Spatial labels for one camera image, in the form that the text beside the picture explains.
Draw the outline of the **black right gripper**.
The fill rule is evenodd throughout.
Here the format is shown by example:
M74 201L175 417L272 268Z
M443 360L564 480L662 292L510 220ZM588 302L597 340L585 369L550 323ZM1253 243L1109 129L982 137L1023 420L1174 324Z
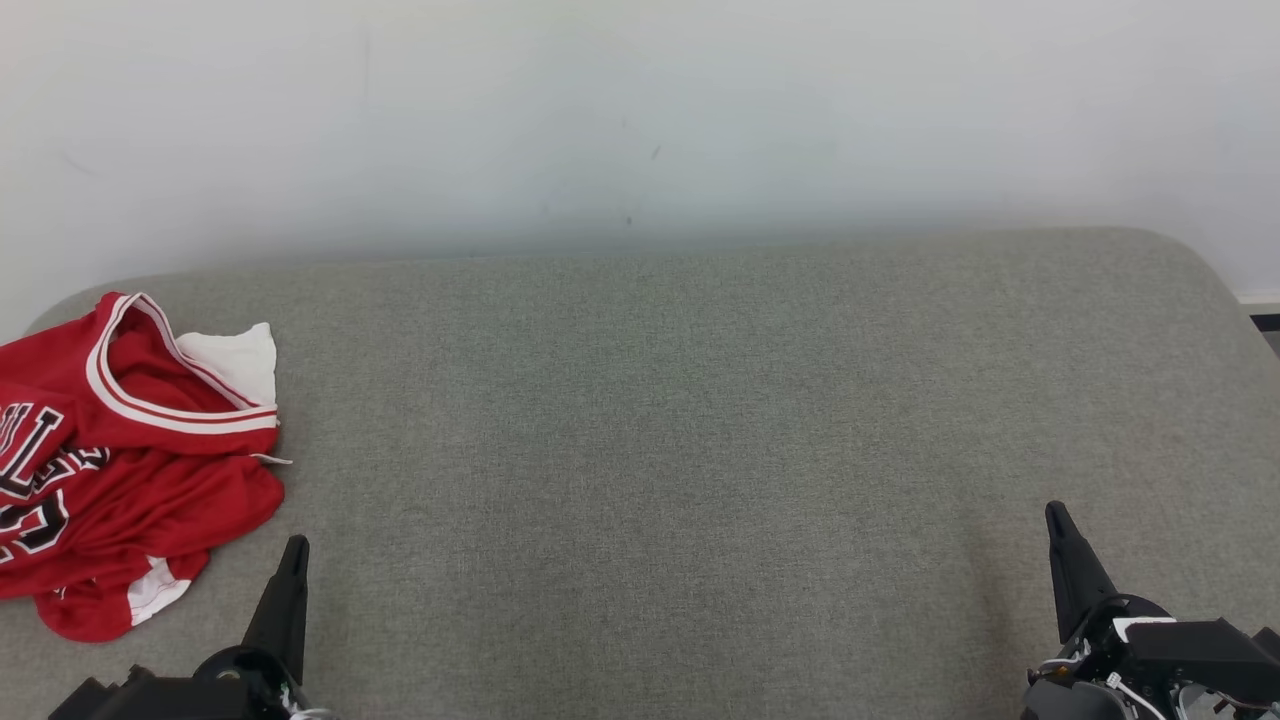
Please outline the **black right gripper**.
M1062 647L1028 670L1030 693L1178 693L1178 670L1158 670L1134 655L1132 630L1174 624L1160 605L1117 589L1061 501L1044 506L1053 616Z

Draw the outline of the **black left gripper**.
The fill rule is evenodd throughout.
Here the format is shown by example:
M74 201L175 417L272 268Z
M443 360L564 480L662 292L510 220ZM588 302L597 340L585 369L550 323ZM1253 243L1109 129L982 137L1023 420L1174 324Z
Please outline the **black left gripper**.
M51 719L291 719L301 710L310 542L292 536L242 644L206 659L189 676L140 665L123 683L82 682Z

